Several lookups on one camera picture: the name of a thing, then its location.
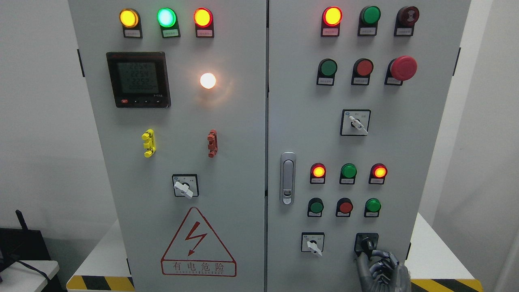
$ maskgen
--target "yellow indicator light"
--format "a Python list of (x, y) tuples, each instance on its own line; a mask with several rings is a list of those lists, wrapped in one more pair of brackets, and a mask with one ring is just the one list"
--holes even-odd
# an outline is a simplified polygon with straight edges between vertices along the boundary
[(328, 7), (324, 11), (323, 20), (324, 23), (328, 26), (336, 26), (340, 23), (340, 21), (343, 19), (343, 12), (340, 10), (339, 7)]
[(195, 10), (193, 19), (199, 27), (206, 28), (213, 22), (213, 14), (207, 8), (198, 8)]
[(375, 168), (375, 177), (377, 178), (383, 178), (388, 173), (387, 169), (385, 167), (377, 167)]
[(314, 168), (312, 172), (313, 172), (313, 176), (322, 177), (322, 176), (324, 176), (324, 173), (326, 172), (326, 170), (324, 170), (324, 167), (318, 166), (318, 167)]
[(200, 85), (205, 89), (211, 89), (216, 85), (216, 77), (214, 77), (213, 73), (204, 73), (200, 77)]
[(134, 28), (139, 24), (139, 15), (137, 11), (131, 8), (125, 8), (119, 13), (119, 19), (121, 20), (122, 26), (126, 28)]

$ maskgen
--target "warning triangle sign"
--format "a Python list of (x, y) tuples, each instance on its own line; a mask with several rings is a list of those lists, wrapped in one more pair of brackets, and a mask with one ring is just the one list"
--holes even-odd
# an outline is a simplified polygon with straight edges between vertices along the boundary
[(162, 259), (164, 275), (236, 276), (236, 261), (197, 207), (191, 207)]

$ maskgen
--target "digital power meter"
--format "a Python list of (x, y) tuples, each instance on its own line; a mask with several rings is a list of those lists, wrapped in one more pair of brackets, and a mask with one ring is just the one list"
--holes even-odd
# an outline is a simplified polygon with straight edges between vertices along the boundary
[(108, 52), (115, 106), (168, 108), (168, 70), (164, 52)]

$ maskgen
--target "lightning bolt symbol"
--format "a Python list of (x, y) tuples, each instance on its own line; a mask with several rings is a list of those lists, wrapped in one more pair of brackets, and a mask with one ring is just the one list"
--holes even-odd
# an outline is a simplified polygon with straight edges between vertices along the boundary
[(191, 236), (193, 234), (193, 232), (198, 228), (198, 226), (200, 226), (200, 222), (196, 221), (195, 222), (195, 225), (193, 225), (193, 228), (191, 228), (191, 231), (189, 232), (189, 234), (187, 235), (186, 239), (185, 240), (192, 240), (194, 238), (200, 238), (198, 240), (198, 242), (196, 243), (195, 247), (193, 247), (193, 249), (190, 249), (189, 250), (189, 253), (187, 254), (187, 256), (190, 256), (192, 254), (195, 253), (195, 248), (200, 244), (200, 242), (202, 242), (202, 240), (206, 237), (207, 233), (204, 233), (204, 234), (201, 234), (201, 235), (196, 235), (196, 236)]

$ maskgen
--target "electrical control cabinet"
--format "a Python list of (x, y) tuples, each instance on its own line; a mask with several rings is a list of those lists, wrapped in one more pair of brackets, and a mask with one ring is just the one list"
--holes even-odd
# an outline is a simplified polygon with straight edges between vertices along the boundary
[(267, 2), (69, 4), (136, 291), (263, 291)]
[(405, 259), (470, 0), (69, 4), (136, 291), (357, 292), (358, 233)]
[(268, 291), (360, 291), (357, 233), (405, 260), (469, 4), (270, 1)]

